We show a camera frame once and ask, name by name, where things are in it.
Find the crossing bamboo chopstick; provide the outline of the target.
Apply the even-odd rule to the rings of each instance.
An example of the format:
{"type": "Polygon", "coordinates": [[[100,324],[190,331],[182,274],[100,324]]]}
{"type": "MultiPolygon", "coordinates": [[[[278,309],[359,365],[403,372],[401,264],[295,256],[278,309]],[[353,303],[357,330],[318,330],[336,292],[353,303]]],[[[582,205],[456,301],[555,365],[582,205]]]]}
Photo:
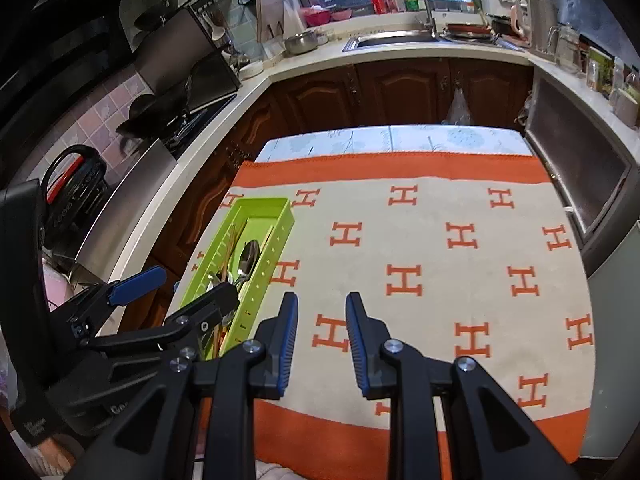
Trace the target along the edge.
{"type": "Polygon", "coordinates": [[[229,279],[230,264],[233,258],[235,247],[236,247],[236,244],[238,244],[238,241],[245,229],[245,226],[246,226],[246,222],[242,221],[239,223],[235,223],[230,228],[229,241],[227,244],[226,252],[224,253],[224,260],[222,260],[222,265],[219,271],[219,278],[221,279],[221,281],[226,282],[229,279]]]}

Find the brown bamboo chopstick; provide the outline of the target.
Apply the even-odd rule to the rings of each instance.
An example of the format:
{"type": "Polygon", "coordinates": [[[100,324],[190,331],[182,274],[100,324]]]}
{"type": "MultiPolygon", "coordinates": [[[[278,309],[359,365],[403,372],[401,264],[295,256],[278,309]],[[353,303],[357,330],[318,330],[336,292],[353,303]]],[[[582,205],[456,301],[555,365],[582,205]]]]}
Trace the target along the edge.
{"type": "Polygon", "coordinates": [[[229,327],[224,324],[217,325],[205,339],[204,359],[213,360],[222,355],[222,347],[229,333],[229,327]]]}

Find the large steel tablespoon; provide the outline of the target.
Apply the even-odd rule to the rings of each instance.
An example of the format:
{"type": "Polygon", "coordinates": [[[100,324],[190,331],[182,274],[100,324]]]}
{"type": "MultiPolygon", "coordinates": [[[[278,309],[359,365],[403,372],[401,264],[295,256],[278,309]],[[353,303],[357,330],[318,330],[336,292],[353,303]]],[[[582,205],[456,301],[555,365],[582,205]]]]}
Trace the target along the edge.
{"type": "Polygon", "coordinates": [[[238,275],[233,282],[239,292],[242,286],[250,279],[260,257],[260,245],[257,240],[250,240],[245,244],[240,255],[238,275]]]}

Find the green plastic utensil tray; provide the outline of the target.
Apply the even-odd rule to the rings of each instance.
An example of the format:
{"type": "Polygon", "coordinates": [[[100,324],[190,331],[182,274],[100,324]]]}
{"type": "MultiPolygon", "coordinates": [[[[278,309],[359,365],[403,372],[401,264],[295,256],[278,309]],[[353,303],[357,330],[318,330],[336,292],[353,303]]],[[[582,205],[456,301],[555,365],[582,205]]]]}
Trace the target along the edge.
{"type": "Polygon", "coordinates": [[[250,336],[293,226],[286,198],[242,197],[224,216],[206,251],[196,257],[180,307],[223,281],[235,287],[239,298],[239,305],[205,333],[207,359],[222,356],[250,336]]]}

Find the orange H-pattern cloth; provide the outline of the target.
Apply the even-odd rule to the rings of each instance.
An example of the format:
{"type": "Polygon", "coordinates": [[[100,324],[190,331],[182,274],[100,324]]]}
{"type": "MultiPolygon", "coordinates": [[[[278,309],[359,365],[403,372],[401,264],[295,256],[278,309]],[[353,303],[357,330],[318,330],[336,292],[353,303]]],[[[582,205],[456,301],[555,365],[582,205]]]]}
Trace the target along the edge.
{"type": "Polygon", "coordinates": [[[282,198],[294,224],[259,314],[294,292],[285,396],[255,408],[257,457],[309,479],[382,479],[390,406],[363,399],[345,301],[359,292],[390,334],[426,356],[472,356],[566,460],[586,432],[596,336],[582,258],[532,155],[373,153],[248,162],[202,237],[244,198],[282,198]]]}

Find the steel pot on counter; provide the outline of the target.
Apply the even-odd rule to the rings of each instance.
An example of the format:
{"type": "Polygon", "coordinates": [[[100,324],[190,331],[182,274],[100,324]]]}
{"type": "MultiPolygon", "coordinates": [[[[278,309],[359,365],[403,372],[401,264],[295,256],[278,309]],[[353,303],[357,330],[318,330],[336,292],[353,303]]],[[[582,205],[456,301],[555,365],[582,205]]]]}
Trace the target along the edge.
{"type": "Polygon", "coordinates": [[[284,47],[288,55],[295,56],[316,50],[328,41],[329,39],[325,34],[319,34],[315,30],[305,30],[286,38],[284,47]]]}

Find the electric kettle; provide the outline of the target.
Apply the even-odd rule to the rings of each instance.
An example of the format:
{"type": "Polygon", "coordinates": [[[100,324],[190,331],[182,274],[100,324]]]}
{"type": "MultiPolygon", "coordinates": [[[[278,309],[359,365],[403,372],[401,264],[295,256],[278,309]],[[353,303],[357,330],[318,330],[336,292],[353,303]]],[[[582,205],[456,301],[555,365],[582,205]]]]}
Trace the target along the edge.
{"type": "Polygon", "coordinates": [[[550,0],[514,0],[511,6],[511,27],[526,43],[530,52],[552,58],[558,10],[550,0]]]}

